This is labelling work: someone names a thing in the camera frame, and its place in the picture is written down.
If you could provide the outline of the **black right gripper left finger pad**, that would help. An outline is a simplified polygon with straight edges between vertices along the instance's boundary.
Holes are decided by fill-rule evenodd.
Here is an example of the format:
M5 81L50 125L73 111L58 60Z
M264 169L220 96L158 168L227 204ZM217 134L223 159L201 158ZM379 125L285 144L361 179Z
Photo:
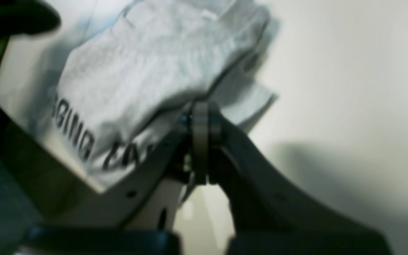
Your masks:
M54 223L81 228L173 228L182 191L207 181L209 106L193 103L129 176Z

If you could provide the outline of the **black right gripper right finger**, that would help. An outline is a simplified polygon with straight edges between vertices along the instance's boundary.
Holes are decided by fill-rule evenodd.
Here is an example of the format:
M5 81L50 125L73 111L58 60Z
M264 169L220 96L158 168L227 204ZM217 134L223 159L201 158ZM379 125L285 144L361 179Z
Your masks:
M229 199L236 235L228 255L390 255L384 236L320 204L208 106L211 184Z

